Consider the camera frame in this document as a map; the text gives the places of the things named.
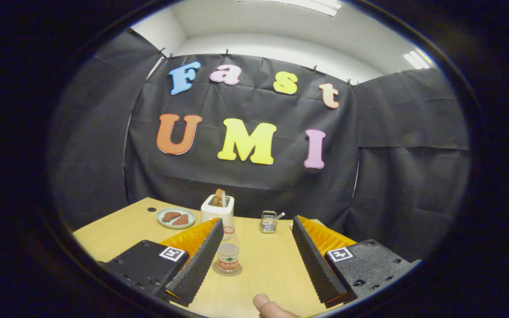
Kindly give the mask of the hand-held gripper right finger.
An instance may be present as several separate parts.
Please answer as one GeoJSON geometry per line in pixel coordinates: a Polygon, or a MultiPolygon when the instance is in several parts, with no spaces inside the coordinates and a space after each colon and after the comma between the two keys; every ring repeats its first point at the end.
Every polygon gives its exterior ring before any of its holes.
{"type": "Polygon", "coordinates": [[[296,216],[292,234],[319,301],[327,308],[368,296],[408,273],[408,262],[374,239],[355,242],[296,216]]]}

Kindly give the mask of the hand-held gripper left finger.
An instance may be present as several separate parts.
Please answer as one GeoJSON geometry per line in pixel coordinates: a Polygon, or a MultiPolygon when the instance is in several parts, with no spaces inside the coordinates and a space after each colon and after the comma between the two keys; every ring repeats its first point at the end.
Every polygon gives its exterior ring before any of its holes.
{"type": "Polygon", "coordinates": [[[100,265],[135,290],[188,306],[195,298],[224,235],[214,218],[161,243],[142,240],[100,265]]]}

